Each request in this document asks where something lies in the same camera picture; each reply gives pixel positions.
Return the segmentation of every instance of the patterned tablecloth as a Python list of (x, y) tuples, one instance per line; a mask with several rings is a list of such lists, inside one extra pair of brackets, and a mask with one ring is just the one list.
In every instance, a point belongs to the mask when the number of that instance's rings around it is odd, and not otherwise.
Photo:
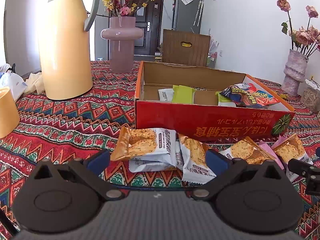
[[(50, 158), (56, 164), (72, 158), (88, 158), (102, 148), (113, 149), (122, 126), (134, 127), (134, 91), (139, 62), (127, 74), (113, 74), (107, 62), (92, 62), (93, 88), (85, 95), (67, 101), (51, 101), (45, 94), (29, 94), (17, 101), (20, 124), (0, 139), (0, 205), (13, 223), (11, 205), (36, 163)], [(273, 90), (277, 83), (260, 80)], [(315, 114), (291, 97), (296, 109), (286, 135), (297, 133), (308, 155), (320, 166), (315, 150), (320, 147), (320, 124)], [(275, 138), (266, 138), (274, 142)], [(218, 150), (230, 147), (236, 140), (212, 142)], [(181, 181), (181, 171), (131, 173), (128, 162), (111, 162), (100, 175), (102, 179), (127, 187), (188, 187)], [(305, 180), (298, 178), (295, 189), (301, 195), (305, 211), (296, 233), (306, 239), (320, 239), (317, 224), (320, 197), (305, 195)], [(10, 238), (0, 227), (0, 240)]]

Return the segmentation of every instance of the circular cover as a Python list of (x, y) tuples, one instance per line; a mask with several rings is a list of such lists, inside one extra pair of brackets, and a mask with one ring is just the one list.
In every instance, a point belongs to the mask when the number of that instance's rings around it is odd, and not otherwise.
[(216, 209), (226, 223), (241, 231), (280, 233), (295, 229), (303, 211), (299, 195), (292, 190), (277, 179), (234, 184), (218, 195)]
[(88, 223), (98, 212), (96, 193), (78, 183), (39, 179), (12, 207), (18, 224), (41, 233), (61, 233)]

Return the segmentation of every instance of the pink vase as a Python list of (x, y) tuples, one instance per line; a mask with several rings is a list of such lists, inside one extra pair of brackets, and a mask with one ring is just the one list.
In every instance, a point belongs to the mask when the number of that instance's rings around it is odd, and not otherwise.
[(134, 40), (143, 36), (143, 30), (135, 25), (135, 17), (111, 17), (110, 28), (101, 32), (101, 38), (110, 40), (110, 70), (113, 73), (127, 73), (133, 68)]
[(285, 64), (285, 78), (281, 89), (289, 95), (296, 97), (301, 82), (305, 81), (308, 58), (301, 52), (290, 49), (288, 61)]

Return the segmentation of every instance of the open box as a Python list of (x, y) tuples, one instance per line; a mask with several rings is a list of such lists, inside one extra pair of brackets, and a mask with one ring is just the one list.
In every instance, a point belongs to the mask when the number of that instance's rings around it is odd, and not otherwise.
[[(268, 109), (218, 106), (216, 91), (253, 83), (279, 99)], [(159, 101), (159, 89), (184, 85), (197, 88), (194, 104)], [(136, 128), (167, 128), (199, 141), (217, 138), (253, 139), (284, 133), (295, 110), (274, 91), (248, 74), (201, 66), (141, 62), (135, 91)]]

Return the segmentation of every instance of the gray refrigerator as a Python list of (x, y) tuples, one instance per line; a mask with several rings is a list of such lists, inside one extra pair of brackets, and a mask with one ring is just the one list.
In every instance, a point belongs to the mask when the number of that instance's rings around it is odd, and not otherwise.
[(182, 0), (174, 0), (172, 30), (191, 33), (193, 32), (195, 34), (200, 33), (201, 19), (199, 26), (197, 26), (199, 15), (197, 17), (196, 24), (193, 25), (196, 18), (199, 1), (200, 0), (193, 0), (185, 5)]

